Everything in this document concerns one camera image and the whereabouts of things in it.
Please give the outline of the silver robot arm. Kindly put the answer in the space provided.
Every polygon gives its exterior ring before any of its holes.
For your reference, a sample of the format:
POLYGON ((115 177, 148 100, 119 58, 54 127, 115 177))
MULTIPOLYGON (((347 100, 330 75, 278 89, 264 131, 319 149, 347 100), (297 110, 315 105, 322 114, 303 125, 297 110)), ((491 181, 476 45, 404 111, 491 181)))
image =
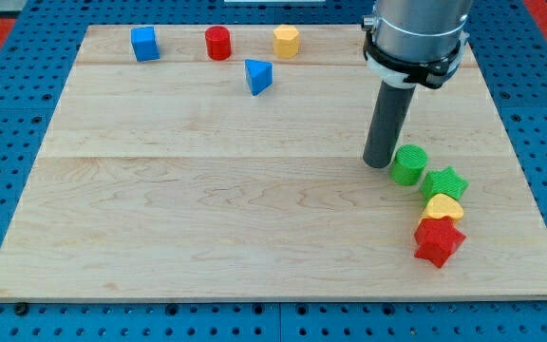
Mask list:
POLYGON ((440 88, 457 71, 472 0, 377 0, 362 17, 368 68, 388 86, 440 88))

